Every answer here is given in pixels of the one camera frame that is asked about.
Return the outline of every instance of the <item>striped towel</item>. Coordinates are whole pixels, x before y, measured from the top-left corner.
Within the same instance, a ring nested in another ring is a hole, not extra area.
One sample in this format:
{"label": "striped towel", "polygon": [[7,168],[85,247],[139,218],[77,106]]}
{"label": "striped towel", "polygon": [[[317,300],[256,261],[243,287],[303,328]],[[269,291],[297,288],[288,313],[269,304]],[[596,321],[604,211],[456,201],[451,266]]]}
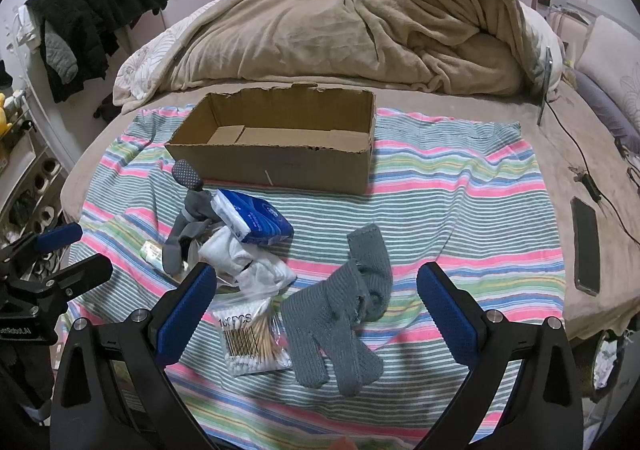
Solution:
{"label": "striped towel", "polygon": [[[105,152],[71,262],[101,252],[113,276],[74,301],[69,321],[120,321],[172,289],[138,252],[148,239],[165,239],[181,208],[186,191],[172,179],[164,143],[190,109],[142,111]],[[385,316],[360,330],[385,372],[355,398],[341,397],[334,378],[319,390],[303,388],[292,370],[229,376],[212,318],[204,316],[167,374],[207,433],[242,448],[322,449],[339,435],[366,448],[411,448],[425,435],[467,370],[453,361],[417,297],[415,275],[427,261],[436,260],[482,308],[513,321],[562,314],[554,209],[516,123],[380,109],[368,195],[229,188],[267,199],[293,224],[294,239],[273,247],[298,274],[287,293],[327,278],[347,258],[347,233],[371,221],[382,230],[394,274]],[[476,438],[494,429],[517,370],[508,367]]]}

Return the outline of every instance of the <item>open cardboard box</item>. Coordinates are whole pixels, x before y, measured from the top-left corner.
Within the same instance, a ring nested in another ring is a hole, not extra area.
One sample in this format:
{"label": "open cardboard box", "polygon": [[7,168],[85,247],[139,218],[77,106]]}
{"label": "open cardboard box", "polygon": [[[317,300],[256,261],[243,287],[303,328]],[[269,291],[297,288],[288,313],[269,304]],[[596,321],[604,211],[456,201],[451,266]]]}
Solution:
{"label": "open cardboard box", "polygon": [[209,93],[166,148],[205,179],[360,194],[374,100],[366,90],[304,84]]}

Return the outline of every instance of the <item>black jacket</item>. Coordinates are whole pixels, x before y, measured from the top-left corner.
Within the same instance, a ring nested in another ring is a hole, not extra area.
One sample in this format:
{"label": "black jacket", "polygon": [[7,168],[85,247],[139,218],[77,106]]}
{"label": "black jacket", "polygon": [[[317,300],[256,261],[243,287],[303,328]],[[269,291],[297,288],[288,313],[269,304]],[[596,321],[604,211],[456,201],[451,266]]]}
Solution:
{"label": "black jacket", "polygon": [[[49,21],[53,29],[70,46],[78,59],[78,74],[62,84],[56,71],[46,63],[49,86],[56,102],[84,88],[84,80],[104,78],[108,67],[106,55],[113,55],[118,45],[113,32],[137,21],[145,12],[158,13],[169,0],[28,0],[31,7]],[[46,58],[44,41],[40,54]]]}

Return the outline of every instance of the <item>blue gripper pad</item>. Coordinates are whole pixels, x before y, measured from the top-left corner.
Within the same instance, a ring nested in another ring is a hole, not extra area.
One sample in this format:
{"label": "blue gripper pad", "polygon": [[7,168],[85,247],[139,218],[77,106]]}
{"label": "blue gripper pad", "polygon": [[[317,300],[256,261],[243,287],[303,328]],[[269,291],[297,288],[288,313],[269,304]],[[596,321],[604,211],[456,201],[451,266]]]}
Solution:
{"label": "blue gripper pad", "polygon": [[82,238],[82,227],[78,223],[69,223],[36,238],[35,250],[50,253],[75,243]]}
{"label": "blue gripper pad", "polygon": [[473,369],[486,340],[482,308],[468,292],[454,286],[436,263],[422,265],[416,287],[454,360]]}
{"label": "blue gripper pad", "polygon": [[182,356],[202,315],[216,294],[216,272],[209,265],[197,264],[177,289],[162,296],[156,307],[161,305],[164,297],[172,293],[178,294],[178,300],[158,328],[155,343],[156,363],[161,367],[177,363]]}

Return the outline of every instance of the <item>gray fabric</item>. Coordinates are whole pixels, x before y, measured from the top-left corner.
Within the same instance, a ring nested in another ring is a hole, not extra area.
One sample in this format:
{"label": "gray fabric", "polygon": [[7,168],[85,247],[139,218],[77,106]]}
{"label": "gray fabric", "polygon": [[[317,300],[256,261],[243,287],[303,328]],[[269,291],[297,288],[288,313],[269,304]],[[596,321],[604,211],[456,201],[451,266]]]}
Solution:
{"label": "gray fabric", "polygon": [[78,61],[65,39],[60,37],[47,21],[44,23],[44,44],[47,64],[58,73],[62,84],[68,84],[78,74]]}
{"label": "gray fabric", "polygon": [[391,297],[391,263],[386,253],[385,242],[380,228],[370,224],[347,235],[351,256],[358,264],[370,301],[367,307],[366,321],[382,317]]}
{"label": "gray fabric", "polygon": [[174,226],[162,245],[162,269],[168,275],[182,271],[182,260],[189,250],[190,241],[202,235],[212,223],[221,221],[211,208],[209,190],[189,189],[184,198],[184,209],[177,215]]}
{"label": "gray fabric", "polygon": [[175,218],[169,236],[162,245],[162,269],[168,275],[177,275],[182,270],[182,249],[178,240],[187,224],[189,224],[189,220],[180,212]]}
{"label": "gray fabric", "polygon": [[384,365],[352,328],[385,312],[392,274],[377,226],[352,232],[348,242],[352,258],[327,280],[285,299],[282,319],[298,383],[317,388],[329,380],[320,346],[334,364],[340,393],[354,396],[382,376]]}
{"label": "gray fabric", "polygon": [[630,151],[640,154],[640,133],[616,103],[584,73],[575,70],[577,92],[595,115],[600,119],[614,138],[620,138],[622,144]]}
{"label": "gray fabric", "polygon": [[211,208],[211,193],[209,190],[188,190],[184,198],[184,208],[196,221],[213,219],[220,221],[220,217]]}
{"label": "gray fabric", "polygon": [[329,381],[318,345],[334,364],[338,390],[354,396],[382,375],[382,360],[351,327],[366,314],[369,293],[353,259],[329,278],[282,302],[289,354],[298,383],[313,388]]}

